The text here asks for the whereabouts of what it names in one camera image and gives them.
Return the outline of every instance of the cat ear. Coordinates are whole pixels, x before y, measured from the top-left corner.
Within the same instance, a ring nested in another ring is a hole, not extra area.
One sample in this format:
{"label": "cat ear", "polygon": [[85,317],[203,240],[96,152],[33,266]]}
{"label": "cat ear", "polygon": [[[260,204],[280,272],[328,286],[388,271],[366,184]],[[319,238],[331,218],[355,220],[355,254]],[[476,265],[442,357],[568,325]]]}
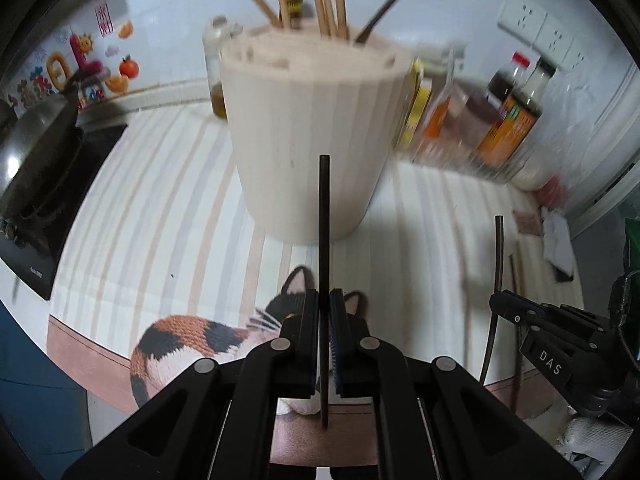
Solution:
{"label": "cat ear", "polygon": [[354,290],[344,297],[344,307],[347,314],[364,317],[367,311],[367,297],[359,290]]}
{"label": "cat ear", "polygon": [[283,294],[304,294],[308,289],[314,288],[314,277],[309,269],[304,266],[296,267],[282,286]]}

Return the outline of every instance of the red bottle cap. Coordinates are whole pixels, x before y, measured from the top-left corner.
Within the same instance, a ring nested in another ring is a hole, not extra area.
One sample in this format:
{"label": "red bottle cap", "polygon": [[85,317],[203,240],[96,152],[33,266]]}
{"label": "red bottle cap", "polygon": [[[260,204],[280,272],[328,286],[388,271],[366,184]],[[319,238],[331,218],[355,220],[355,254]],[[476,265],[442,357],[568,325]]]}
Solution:
{"label": "red bottle cap", "polygon": [[529,58],[521,52],[514,52],[511,60],[515,61],[519,65],[522,65],[524,68],[529,68],[529,65],[531,64]]}

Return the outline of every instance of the bottle with orange label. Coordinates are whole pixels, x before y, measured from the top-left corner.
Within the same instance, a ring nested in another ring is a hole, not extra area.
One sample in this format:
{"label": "bottle with orange label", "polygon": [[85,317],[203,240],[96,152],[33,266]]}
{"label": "bottle with orange label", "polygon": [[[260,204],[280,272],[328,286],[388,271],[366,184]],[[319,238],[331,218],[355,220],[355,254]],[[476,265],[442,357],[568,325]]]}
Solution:
{"label": "bottle with orange label", "polygon": [[514,88],[500,108],[501,120],[492,126],[477,150],[484,162],[498,168],[507,162],[542,115],[542,95],[556,68],[540,58],[522,88]]}

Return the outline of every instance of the black stove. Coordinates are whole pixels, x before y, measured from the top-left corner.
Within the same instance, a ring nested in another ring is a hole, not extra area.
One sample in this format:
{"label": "black stove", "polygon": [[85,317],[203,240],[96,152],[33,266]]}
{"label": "black stove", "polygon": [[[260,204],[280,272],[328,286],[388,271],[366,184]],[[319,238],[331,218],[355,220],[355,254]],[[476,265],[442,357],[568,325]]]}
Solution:
{"label": "black stove", "polygon": [[76,130],[66,158],[53,168],[44,189],[18,218],[0,220],[0,258],[38,295],[48,300],[80,205],[126,124],[85,133]]}

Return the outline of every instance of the red chinese character sticker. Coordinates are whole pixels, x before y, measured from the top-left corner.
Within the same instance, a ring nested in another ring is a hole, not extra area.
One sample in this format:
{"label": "red chinese character sticker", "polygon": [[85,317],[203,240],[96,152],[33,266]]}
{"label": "red chinese character sticker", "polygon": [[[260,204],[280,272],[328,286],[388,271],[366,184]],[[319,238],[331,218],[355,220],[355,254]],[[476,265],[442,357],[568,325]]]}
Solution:
{"label": "red chinese character sticker", "polygon": [[113,23],[111,23],[111,16],[109,15],[109,7],[107,2],[95,7],[95,17],[98,20],[98,26],[100,27],[100,34],[104,38],[107,34],[113,32]]}

